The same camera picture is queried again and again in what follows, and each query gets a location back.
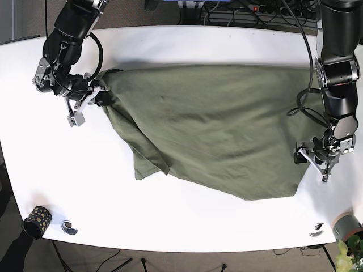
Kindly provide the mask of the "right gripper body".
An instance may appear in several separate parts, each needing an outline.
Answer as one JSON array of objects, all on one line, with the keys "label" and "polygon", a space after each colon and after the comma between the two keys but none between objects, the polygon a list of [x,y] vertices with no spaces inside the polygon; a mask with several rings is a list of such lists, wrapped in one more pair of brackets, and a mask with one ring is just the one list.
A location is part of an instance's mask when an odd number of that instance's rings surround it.
[{"label": "right gripper body", "polygon": [[83,111],[85,107],[88,105],[94,105],[95,96],[98,94],[100,90],[107,90],[105,87],[94,86],[89,87],[84,95],[81,95],[81,98],[76,101],[74,107],[71,106],[70,98],[71,95],[65,97],[65,104],[68,109],[67,120],[71,127],[73,126],[81,126],[85,123],[85,117],[83,115]]}]

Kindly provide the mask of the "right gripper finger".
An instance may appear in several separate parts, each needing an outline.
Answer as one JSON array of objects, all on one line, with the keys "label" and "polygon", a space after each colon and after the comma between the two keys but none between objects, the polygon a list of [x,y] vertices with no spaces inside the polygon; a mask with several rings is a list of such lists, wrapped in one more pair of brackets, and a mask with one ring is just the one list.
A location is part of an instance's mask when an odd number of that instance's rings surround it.
[{"label": "right gripper finger", "polygon": [[107,107],[112,104],[112,95],[108,90],[100,90],[95,96],[94,104],[99,107]]}]

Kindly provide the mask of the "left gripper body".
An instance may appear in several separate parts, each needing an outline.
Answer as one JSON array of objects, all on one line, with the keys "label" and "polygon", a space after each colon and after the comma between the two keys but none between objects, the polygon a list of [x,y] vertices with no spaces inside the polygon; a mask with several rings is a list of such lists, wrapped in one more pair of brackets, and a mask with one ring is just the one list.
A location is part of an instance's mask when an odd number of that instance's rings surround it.
[{"label": "left gripper body", "polygon": [[296,142],[294,152],[299,151],[322,176],[322,182],[328,181],[331,170],[339,162],[340,155],[344,154],[344,141],[337,140],[333,136],[318,139],[314,137],[310,141]]}]

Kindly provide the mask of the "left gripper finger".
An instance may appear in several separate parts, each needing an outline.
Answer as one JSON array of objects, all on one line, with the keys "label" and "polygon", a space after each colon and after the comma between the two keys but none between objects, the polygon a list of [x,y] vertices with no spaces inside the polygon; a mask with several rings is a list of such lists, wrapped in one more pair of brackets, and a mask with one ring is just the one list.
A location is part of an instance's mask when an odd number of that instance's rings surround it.
[{"label": "left gripper finger", "polygon": [[299,151],[295,151],[294,152],[294,163],[296,165],[300,165],[300,164],[306,164],[308,162],[308,160],[306,159],[306,157],[303,155],[303,153],[299,152]]}]

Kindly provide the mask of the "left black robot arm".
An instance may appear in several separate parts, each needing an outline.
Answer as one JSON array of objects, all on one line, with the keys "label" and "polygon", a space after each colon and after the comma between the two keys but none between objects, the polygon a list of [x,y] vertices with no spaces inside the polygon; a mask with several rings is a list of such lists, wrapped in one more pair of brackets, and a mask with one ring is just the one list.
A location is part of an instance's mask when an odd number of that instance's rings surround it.
[{"label": "left black robot arm", "polygon": [[362,39],[362,1],[315,1],[315,10],[317,57],[309,62],[319,88],[309,81],[288,115],[302,112],[325,128],[321,138],[296,145],[294,162],[312,164],[327,182],[334,165],[353,152],[356,141],[360,66],[354,51]]}]

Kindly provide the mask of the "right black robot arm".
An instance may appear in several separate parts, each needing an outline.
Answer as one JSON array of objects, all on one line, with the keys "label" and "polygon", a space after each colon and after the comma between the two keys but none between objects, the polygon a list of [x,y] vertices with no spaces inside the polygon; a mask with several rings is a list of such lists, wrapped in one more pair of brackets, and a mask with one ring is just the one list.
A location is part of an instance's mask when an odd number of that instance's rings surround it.
[{"label": "right black robot arm", "polygon": [[[52,33],[46,34],[43,56],[39,61],[33,84],[41,93],[51,92],[63,97],[69,112],[70,126],[85,122],[83,111],[88,105],[110,105],[111,96],[97,76],[103,64],[104,52],[92,30],[102,15],[107,1],[66,1],[58,15]],[[81,56],[86,38],[95,41],[99,58],[92,74],[71,74]]]}]

